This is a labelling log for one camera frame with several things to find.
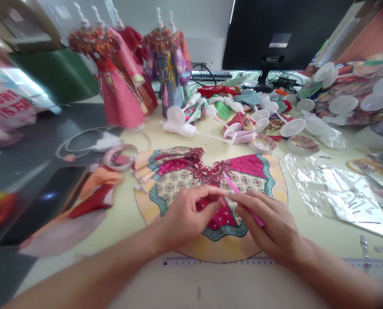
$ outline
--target ruler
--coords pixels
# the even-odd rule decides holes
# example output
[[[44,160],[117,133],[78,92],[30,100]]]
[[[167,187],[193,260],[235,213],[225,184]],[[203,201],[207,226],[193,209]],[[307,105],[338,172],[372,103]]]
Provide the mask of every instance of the ruler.
[[[350,265],[364,269],[365,261],[363,259],[343,259],[348,262]],[[261,267],[261,266],[277,266],[277,263],[268,258],[268,257],[252,257],[247,260],[241,260],[237,262],[230,263],[214,263],[214,262],[205,262],[193,259],[191,257],[165,257],[161,260],[161,265],[163,267],[184,267],[184,266],[201,266],[201,265],[245,265],[247,267]],[[369,270],[369,274],[373,277],[378,278],[383,281],[383,260],[371,260],[372,267]]]

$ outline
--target finger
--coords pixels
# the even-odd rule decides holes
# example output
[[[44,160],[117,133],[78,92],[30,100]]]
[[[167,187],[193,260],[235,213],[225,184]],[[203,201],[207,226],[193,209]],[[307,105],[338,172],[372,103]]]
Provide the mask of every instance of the finger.
[[[251,197],[246,194],[231,193],[228,195],[228,198],[252,210],[266,225],[275,220],[276,213],[256,197]]]
[[[198,186],[190,188],[188,190],[193,195],[194,202],[197,202],[208,195],[217,197],[226,196],[226,191],[220,189],[219,187],[214,187],[210,185]]]
[[[219,198],[216,202],[212,202],[203,208],[197,215],[200,217],[200,222],[206,226],[211,219],[213,219],[216,211],[219,210],[220,207],[224,206],[223,200]]]
[[[277,200],[266,195],[265,193],[256,191],[256,190],[249,190],[245,193],[246,195],[249,195],[251,197],[258,198],[263,203],[265,203],[267,206],[269,206],[270,209],[272,209],[275,212],[279,211],[280,205],[277,203]]]
[[[252,235],[258,247],[261,250],[265,251],[272,250],[275,246],[275,243],[265,232],[265,230],[257,224],[250,212],[248,212],[247,209],[243,206],[236,207],[235,211],[242,218],[244,224],[249,229],[249,232]]]

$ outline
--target computer monitor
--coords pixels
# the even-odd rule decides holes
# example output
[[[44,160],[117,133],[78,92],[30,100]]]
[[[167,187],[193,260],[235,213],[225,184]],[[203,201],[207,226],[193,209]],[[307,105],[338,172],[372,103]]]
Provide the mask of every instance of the computer monitor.
[[[354,0],[235,0],[224,70],[304,70],[331,36]]]

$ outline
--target red paper dress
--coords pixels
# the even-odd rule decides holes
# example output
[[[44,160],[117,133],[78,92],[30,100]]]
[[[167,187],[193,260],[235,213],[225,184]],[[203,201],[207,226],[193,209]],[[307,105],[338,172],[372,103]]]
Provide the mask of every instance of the red paper dress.
[[[203,153],[202,148],[174,147],[137,155],[134,169],[139,185],[135,197],[147,224],[163,217],[182,189],[213,185],[234,193],[223,173],[241,193],[257,190],[287,203],[286,182],[276,157],[250,154],[207,166],[203,163]],[[209,202],[201,199],[196,203],[196,211]],[[203,233],[191,243],[176,248],[177,251],[211,262],[238,261],[260,252],[235,212],[237,203],[227,197],[224,202],[225,207],[218,210]]]
[[[143,59],[147,60],[147,48],[142,46],[143,37],[141,34],[131,27],[116,27],[115,30],[118,34],[120,34],[130,50],[134,61],[136,61],[139,68],[144,73]],[[122,49],[119,50],[116,57],[113,58],[114,64],[119,69],[123,66],[122,58],[125,57],[124,52],[125,51]],[[144,98],[144,103],[146,104],[149,112],[157,107],[157,98],[149,80],[146,79],[146,82],[139,87],[139,91]]]
[[[90,56],[98,68],[100,93],[110,125],[136,128],[144,123],[147,107],[137,86],[145,82],[142,72],[120,35],[110,27],[82,27],[68,37],[73,52]],[[111,61],[112,50],[123,50],[124,68]]]

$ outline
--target pink marker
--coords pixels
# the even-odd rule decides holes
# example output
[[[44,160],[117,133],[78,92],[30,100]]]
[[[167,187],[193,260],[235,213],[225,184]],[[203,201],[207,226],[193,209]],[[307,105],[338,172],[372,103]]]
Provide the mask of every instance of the pink marker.
[[[239,190],[238,187],[236,187],[236,185],[231,181],[231,179],[229,178],[229,176],[226,175],[225,172],[223,172],[223,176],[224,178],[226,179],[227,183],[231,186],[231,188],[233,189],[234,192],[236,192],[237,194],[242,194]],[[253,218],[256,220],[257,224],[259,224],[260,227],[263,227],[264,226],[264,222],[262,219],[259,218],[259,216],[257,214],[255,214],[251,209],[248,209],[247,210],[250,212],[250,214],[253,216]]]

